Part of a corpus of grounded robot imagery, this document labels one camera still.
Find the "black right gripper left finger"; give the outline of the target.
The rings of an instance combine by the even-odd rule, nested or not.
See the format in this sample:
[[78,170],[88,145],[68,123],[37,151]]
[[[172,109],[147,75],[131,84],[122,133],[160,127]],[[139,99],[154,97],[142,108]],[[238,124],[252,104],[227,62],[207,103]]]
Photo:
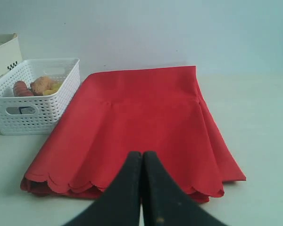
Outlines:
[[66,226],[137,226],[140,221],[142,155],[130,152],[102,195]]

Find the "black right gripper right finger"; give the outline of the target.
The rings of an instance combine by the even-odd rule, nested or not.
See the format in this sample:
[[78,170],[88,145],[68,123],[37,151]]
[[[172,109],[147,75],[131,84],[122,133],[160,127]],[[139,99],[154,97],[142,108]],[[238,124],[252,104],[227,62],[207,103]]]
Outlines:
[[143,154],[141,201],[146,226],[223,225],[180,189],[153,151]]

